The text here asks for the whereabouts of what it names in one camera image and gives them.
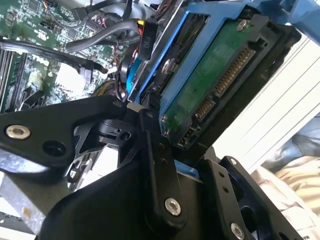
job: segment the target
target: cable connector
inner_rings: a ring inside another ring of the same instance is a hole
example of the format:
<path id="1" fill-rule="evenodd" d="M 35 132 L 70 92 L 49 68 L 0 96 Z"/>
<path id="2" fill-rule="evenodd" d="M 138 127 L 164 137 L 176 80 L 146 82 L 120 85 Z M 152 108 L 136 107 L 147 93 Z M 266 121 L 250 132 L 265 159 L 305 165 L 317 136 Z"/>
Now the cable connector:
<path id="1" fill-rule="evenodd" d="M 71 9 L 71 13 L 76 21 L 82 21 L 89 14 L 86 7 L 76 7 Z"/>
<path id="2" fill-rule="evenodd" d="M 141 60 L 149 60 L 151 58 L 152 50 L 156 41 L 158 25 L 153 19 L 148 19 L 142 22 L 143 30 L 139 46 L 138 58 Z"/>

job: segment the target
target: blue plastic bracket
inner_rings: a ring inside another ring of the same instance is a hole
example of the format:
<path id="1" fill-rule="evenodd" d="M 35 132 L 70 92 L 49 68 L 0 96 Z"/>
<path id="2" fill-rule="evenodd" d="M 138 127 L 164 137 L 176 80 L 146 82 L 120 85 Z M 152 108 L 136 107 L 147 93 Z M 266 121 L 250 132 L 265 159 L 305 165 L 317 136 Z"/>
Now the blue plastic bracket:
<path id="1" fill-rule="evenodd" d="M 210 18 L 163 93 L 160 101 L 159 119 L 162 118 L 168 107 L 176 98 L 226 19 L 236 19 L 246 5 L 256 8 L 265 16 L 269 16 L 275 23 L 292 24 L 299 31 L 320 45 L 320 5 L 314 0 L 239 0 L 191 3 L 187 7 L 179 25 L 176 27 L 165 45 L 165 48 L 152 67 L 148 77 L 142 84 L 135 102 L 140 103 L 141 93 L 152 79 L 157 67 L 161 64 L 162 59 L 189 13 L 208 15 Z"/>

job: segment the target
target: green circuit board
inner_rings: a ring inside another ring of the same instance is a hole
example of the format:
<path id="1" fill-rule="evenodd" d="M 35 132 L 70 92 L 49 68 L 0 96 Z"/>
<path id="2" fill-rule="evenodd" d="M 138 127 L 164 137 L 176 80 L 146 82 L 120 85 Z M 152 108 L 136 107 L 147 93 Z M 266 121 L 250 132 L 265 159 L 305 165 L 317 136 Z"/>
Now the green circuit board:
<path id="1" fill-rule="evenodd" d="M 168 132 L 168 138 L 171 141 L 181 133 L 182 126 L 196 112 L 197 108 L 201 107 L 208 90 L 212 88 L 219 75 L 226 69 L 229 61 L 246 42 L 252 27 L 248 25 L 243 31 L 237 31 L 239 22 L 239 20 L 229 20 L 223 25 L 165 112 L 162 130 Z M 207 107 L 207 110 L 213 106 L 214 102 Z"/>
<path id="2" fill-rule="evenodd" d="M 65 52 L 66 43 L 89 38 L 97 32 L 89 24 L 74 29 L 60 27 L 48 15 L 42 0 L 1 0 L 0 6 L 0 35 L 10 40 L 26 41 Z M 51 11 L 62 24 L 74 23 L 69 9 L 58 5 L 51 8 Z M 50 28 L 43 26 L 44 21 Z M 114 49 L 113 46 L 95 46 L 73 54 L 93 60 L 108 69 L 115 66 L 115 54 L 120 59 L 125 51 L 125 47 Z M 12 101 L 18 106 L 22 101 L 20 93 L 26 88 L 31 88 L 31 93 L 42 91 L 45 106 L 89 97 L 97 86 L 108 80 L 107 76 L 94 71 L 91 83 L 82 82 L 80 78 L 77 82 L 78 76 L 74 69 L 54 59 L 28 54 L 18 86 L 17 68 L 22 56 L 20 52 L 14 53 L 7 79 L 2 80 L 6 82 L 1 83 L 4 89 L 1 93 L 3 101 L 0 113 L 8 109 Z M 19 94 L 12 99 L 15 88 L 19 88 Z"/>

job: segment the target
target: cloth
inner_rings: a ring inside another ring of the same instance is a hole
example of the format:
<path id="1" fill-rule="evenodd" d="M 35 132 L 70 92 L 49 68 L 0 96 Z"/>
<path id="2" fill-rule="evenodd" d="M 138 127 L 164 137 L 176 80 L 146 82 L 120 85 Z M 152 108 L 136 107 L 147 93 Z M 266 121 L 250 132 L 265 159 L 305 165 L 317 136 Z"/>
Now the cloth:
<path id="1" fill-rule="evenodd" d="M 284 180 L 289 180 L 289 183 L 293 185 L 295 172 L 291 172 L 293 175 L 290 177 L 288 171 L 289 167 L 287 168 L 287 172 L 280 172 L 279 175 Z M 303 239 L 320 240 L 319 218 L 293 189 L 263 167 L 259 167 L 251 176 Z"/>
<path id="2" fill-rule="evenodd" d="M 275 175 L 320 218 L 320 157 L 300 157 Z"/>
<path id="3" fill-rule="evenodd" d="M 301 128 L 275 154 L 270 155 L 262 164 L 262 167 L 276 173 L 291 161 L 303 156 L 320 157 L 320 113 Z"/>

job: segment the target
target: chip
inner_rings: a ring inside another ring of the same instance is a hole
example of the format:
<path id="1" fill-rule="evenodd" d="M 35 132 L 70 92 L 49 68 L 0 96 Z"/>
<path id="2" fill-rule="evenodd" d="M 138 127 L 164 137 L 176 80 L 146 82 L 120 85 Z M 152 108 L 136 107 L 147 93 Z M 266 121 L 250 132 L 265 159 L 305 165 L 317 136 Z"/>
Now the chip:
<path id="1" fill-rule="evenodd" d="M 6 19 L 10 22 L 12 22 L 14 20 L 14 15 L 11 12 L 8 12 L 8 14 L 6 15 Z"/>
<path id="2" fill-rule="evenodd" d="M 38 4 L 37 2 L 35 2 L 35 1 L 33 1 L 33 0 L 30 0 L 28 7 L 29 7 L 31 10 L 37 12 L 37 11 L 38 11 L 38 7 L 39 7 L 39 4 Z"/>
<path id="3" fill-rule="evenodd" d="M 69 38 L 75 39 L 76 35 L 77 35 L 77 31 L 76 31 L 76 30 L 70 29 L 70 30 L 68 31 L 68 37 L 69 37 Z"/>

